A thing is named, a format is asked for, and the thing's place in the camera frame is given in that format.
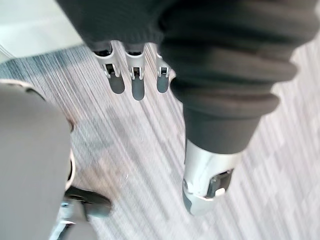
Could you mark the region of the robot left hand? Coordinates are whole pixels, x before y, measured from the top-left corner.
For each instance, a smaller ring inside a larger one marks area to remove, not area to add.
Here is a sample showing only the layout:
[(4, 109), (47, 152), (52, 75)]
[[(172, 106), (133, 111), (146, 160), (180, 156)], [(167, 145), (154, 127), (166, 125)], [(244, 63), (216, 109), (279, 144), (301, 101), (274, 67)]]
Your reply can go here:
[(175, 72), (170, 83), (185, 124), (183, 202), (208, 213), (261, 118), (273, 112), (275, 84), (297, 74), (293, 52), (319, 31), (316, 0), (60, 0), (91, 51), (117, 40), (137, 54), (145, 43)]

